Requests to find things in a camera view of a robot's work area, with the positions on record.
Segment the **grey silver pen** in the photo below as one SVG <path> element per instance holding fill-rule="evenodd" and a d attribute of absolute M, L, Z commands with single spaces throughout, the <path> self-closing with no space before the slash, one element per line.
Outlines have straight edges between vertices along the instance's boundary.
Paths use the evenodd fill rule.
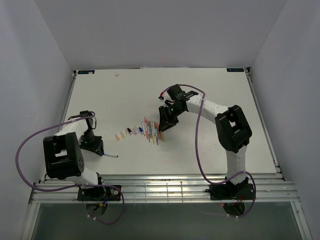
<path fill-rule="evenodd" d="M 148 133 L 149 133 L 149 142 L 153 140 L 153 137 L 151 135 L 151 130 L 150 130 L 150 120 L 148 120 Z"/>

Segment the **red pen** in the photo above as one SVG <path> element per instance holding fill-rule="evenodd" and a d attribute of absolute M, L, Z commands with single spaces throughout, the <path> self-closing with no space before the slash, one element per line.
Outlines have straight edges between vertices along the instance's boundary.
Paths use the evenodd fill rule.
<path fill-rule="evenodd" d="M 149 141 L 149 130 L 148 130 L 148 124 L 147 124 L 147 118 L 144 116 L 143 118 L 143 122 L 144 122 L 144 132 L 145 132 L 145 136 L 146 139 Z"/>

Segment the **orange pen cap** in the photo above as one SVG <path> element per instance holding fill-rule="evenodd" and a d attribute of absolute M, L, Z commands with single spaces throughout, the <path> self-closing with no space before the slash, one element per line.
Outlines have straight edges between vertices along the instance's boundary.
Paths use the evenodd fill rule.
<path fill-rule="evenodd" d="M 118 141 L 121 140 L 121 138 L 118 136 L 118 134 L 115 134 L 115 138 L 116 138 Z"/>

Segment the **blue capped white pen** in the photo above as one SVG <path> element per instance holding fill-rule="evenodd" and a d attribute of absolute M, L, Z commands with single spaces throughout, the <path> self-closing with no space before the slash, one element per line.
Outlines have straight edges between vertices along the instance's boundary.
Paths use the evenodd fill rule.
<path fill-rule="evenodd" d="M 145 133 L 145 126 L 144 126 L 144 122 L 141 121 L 141 128 L 142 128 L 142 133 L 144 136 L 146 136 L 146 133 Z"/>

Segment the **pink clear pen cap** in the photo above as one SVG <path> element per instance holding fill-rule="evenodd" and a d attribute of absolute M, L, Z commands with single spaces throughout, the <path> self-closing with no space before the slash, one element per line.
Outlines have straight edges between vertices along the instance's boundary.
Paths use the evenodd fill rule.
<path fill-rule="evenodd" d="M 135 127 L 132 130 L 133 130 L 134 135 L 138 134 L 137 129 Z"/>

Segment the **yellow green pen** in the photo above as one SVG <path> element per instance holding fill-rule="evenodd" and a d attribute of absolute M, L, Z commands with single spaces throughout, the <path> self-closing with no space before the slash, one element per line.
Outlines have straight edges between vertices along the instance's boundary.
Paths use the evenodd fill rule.
<path fill-rule="evenodd" d="M 164 135 L 163 135 L 162 132 L 159 132 L 159 136 L 160 136 L 160 138 L 161 138 L 161 141 L 162 141 L 162 142 L 165 142 L 165 138 L 164 138 Z"/>

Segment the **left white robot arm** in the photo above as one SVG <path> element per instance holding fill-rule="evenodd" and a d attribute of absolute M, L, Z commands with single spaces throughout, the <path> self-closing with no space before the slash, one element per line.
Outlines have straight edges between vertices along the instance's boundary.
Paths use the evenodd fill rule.
<path fill-rule="evenodd" d="M 106 187 L 97 172 L 85 167 L 82 151 L 103 156 L 104 143 L 95 135 L 96 118 L 89 110 L 69 117 L 71 123 L 61 131 L 43 139 L 46 173 L 51 179 L 69 180 L 80 185 L 80 193 L 100 200 L 106 195 Z"/>

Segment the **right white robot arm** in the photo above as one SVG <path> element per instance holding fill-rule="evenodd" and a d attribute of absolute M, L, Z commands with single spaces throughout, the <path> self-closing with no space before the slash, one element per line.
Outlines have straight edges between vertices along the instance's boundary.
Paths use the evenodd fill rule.
<path fill-rule="evenodd" d="M 215 124 L 218 141 L 226 153 L 227 172 L 224 181 L 209 182 L 207 192 L 211 200 L 252 199 L 254 189 L 246 173 L 246 151 L 252 130 L 242 108 L 206 100 L 206 94 L 196 87 L 185 92 L 181 84 L 175 84 L 163 92 L 169 99 L 159 107 L 158 132 L 174 127 L 184 112 L 197 114 L 198 119 L 205 118 Z"/>

